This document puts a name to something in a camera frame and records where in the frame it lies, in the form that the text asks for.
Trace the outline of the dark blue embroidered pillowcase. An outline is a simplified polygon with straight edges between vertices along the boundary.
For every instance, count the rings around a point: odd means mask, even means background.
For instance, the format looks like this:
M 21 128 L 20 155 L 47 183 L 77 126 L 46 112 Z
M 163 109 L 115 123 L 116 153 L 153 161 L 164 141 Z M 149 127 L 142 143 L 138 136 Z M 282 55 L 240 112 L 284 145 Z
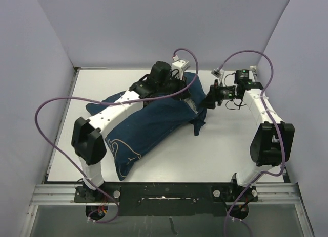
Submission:
M 192 124 L 194 135 L 198 136 L 201 127 L 205 124 L 207 111 L 200 106 L 205 98 L 200 79 L 194 73 L 186 72 L 184 77 L 187 83 L 191 99 L 195 102 L 198 115 L 196 115 L 184 100 L 164 98 L 154 100 L 133 113 L 105 137 L 110 152 L 114 158 L 117 176 L 123 181 L 135 162 L 155 148 L 168 135 L 185 124 Z M 114 94 L 104 101 L 115 102 L 124 92 Z M 91 116 L 98 114 L 107 106 L 88 103 L 87 111 Z

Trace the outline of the white pillow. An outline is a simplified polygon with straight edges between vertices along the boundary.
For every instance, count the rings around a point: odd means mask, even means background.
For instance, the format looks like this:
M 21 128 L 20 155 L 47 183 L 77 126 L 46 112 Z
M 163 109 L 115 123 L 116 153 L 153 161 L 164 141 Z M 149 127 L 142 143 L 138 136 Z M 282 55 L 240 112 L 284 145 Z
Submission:
M 189 106 L 189 108 L 198 115 L 197 107 L 195 105 L 195 102 L 191 98 L 187 98 L 184 100 L 184 102 Z

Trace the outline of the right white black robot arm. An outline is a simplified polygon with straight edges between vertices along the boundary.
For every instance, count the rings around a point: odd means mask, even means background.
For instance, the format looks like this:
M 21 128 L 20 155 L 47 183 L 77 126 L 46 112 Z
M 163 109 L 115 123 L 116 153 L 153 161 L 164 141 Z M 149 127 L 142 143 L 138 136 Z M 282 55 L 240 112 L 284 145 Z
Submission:
M 202 101 L 201 106 L 214 109 L 223 101 L 241 100 L 253 115 L 257 131 L 250 145 L 252 162 L 235 174 L 236 183 L 228 188 L 228 194 L 235 201 L 247 194 L 247 186 L 253 186 L 263 174 L 279 176 L 290 158 L 295 128 L 286 123 L 274 111 L 265 94 L 264 87 L 250 77 L 247 69 L 232 73 L 234 84 L 225 84 L 224 70 L 213 70 L 214 84 Z

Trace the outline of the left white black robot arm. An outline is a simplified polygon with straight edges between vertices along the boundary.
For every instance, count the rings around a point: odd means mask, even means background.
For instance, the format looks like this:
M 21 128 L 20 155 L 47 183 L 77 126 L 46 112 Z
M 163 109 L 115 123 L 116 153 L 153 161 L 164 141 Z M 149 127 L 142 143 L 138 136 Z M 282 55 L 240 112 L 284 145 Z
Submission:
M 133 113 L 141 110 L 148 98 L 177 93 L 180 99 L 188 98 L 184 72 L 190 67 L 187 60 L 175 58 L 172 64 L 158 61 L 149 74 L 133 83 L 113 105 L 88 119 L 78 118 L 74 123 L 71 145 L 81 162 L 86 196 L 92 201 L 104 197 L 104 179 L 101 160 L 107 149 L 104 137 Z

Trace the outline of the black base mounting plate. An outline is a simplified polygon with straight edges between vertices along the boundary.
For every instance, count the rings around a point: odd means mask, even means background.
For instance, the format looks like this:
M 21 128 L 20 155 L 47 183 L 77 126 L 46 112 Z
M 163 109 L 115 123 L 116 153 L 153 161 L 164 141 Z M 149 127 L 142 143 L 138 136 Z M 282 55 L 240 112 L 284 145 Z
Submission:
M 78 186 L 74 202 L 85 203 L 86 213 L 97 205 L 107 210 L 118 204 L 118 214 L 125 216 L 224 216 L 228 206 L 237 202 L 231 213 L 248 214 L 248 204 L 257 202 L 255 188 L 244 189 L 236 183 L 155 183 L 106 182 L 101 186 L 110 199 L 99 191 Z

